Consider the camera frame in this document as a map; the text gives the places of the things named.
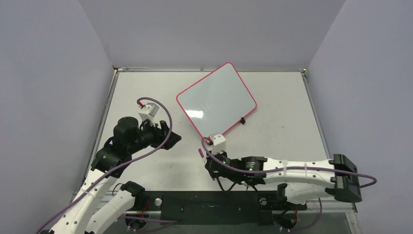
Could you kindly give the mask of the pink marker pen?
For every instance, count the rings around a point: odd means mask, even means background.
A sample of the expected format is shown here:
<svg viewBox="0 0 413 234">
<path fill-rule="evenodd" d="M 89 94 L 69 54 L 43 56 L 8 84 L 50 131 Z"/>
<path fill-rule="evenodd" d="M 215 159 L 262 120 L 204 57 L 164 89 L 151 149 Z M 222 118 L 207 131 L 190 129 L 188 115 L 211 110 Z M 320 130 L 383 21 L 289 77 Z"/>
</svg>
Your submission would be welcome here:
<svg viewBox="0 0 413 234">
<path fill-rule="evenodd" d="M 202 161 L 204 162 L 204 164 L 206 164 L 206 163 L 207 163 L 207 159 L 206 159 L 206 157 L 205 157 L 205 155 L 204 155 L 204 152 L 203 152 L 203 150 L 202 150 L 201 148 L 198 149 L 198 153 L 199 153 Z"/>
</svg>

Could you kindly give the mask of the pink-framed whiteboard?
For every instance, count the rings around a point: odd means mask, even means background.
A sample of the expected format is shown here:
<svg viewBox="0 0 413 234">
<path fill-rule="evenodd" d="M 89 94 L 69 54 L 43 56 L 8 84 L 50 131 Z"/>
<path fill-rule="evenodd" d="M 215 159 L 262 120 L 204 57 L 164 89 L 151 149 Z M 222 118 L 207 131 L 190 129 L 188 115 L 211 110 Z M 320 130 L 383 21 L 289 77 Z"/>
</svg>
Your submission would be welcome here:
<svg viewBox="0 0 413 234">
<path fill-rule="evenodd" d="M 227 62 L 176 95 L 201 137 L 225 134 L 257 108 L 241 75 Z"/>
</svg>

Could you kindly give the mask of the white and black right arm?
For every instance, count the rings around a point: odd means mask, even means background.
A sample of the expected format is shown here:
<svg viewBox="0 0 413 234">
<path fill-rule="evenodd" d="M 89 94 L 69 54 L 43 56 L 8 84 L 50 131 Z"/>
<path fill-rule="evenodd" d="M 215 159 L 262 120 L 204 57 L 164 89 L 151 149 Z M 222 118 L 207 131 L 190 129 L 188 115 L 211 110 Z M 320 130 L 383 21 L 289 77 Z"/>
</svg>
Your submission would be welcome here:
<svg viewBox="0 0 413 234">
<path fill-rule="evenodd" d="M 357 166 L 345 155 L 321 161 L 288 161 L 262 156 L 230 159 L 226 152 L 207 156 L 212 178 L 227 178 L 246 187 L 276 184 L 275 203 L 281 208 L 311 199 L 333 197 L 347 203 L 362 201 Z"/>
</svg>

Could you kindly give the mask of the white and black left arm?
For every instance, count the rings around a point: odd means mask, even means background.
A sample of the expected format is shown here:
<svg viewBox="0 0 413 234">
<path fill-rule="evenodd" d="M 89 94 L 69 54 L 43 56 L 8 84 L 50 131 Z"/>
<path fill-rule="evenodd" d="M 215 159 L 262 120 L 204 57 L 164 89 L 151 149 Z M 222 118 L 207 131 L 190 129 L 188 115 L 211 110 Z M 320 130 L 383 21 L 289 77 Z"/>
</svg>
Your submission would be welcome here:
<svg viewBox="0 0 413 234">
<path fill-rule="evenodd" d="M 141 124 L 134 117 L 123 117 L 115 125 L 113 136 L 100 149 L 74 201 L 51 217 L 36 231 L 38 234 L 81 234 L 86 231 L 106 191 L 131 164 L 133 154 L 152 147 L 169 150 L 182 137 L 170 130 L 165 121 L 154 126 Z"/>
</svg>

